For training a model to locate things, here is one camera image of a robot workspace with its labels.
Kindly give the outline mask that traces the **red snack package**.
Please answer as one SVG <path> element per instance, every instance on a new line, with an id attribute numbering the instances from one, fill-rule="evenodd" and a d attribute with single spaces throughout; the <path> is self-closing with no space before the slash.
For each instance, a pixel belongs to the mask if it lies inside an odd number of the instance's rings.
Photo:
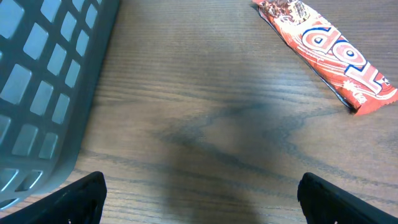
<path id="1" fill-rule="evenodd" d="M 397 101 L 397 88 L 316 10 L 299 0 L 255 3 L 259 15 L 356 115 Z"/>

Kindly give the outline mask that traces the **dark grey plastic basket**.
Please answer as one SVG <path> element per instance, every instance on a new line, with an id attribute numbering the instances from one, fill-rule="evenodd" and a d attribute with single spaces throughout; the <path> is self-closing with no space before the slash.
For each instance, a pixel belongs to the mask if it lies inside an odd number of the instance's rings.
<path id="1" fill-rule="evenodd" d="M 1 1 L 1 209 L 72 173 L 118 0 Z"/>

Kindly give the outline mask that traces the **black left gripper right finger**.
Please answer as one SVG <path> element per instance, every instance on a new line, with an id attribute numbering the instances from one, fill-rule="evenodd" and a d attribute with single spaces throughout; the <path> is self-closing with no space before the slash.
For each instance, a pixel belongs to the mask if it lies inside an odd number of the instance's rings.
<path id="1" fill-rule="evenodd" d="M 297 198 L 308 224 L 397 224 L 397 218 L 321 177 L 304 173 Z"/>

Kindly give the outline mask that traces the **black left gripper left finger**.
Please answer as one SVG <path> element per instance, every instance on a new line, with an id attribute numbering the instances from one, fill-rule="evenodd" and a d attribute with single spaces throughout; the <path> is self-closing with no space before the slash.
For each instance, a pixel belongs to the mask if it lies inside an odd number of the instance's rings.
<path id="1" fill-rule="evenodd" d="M 1 224 L 99 224 L 106 199 L 104 175 L 96 171 L 1 219 Z"/>

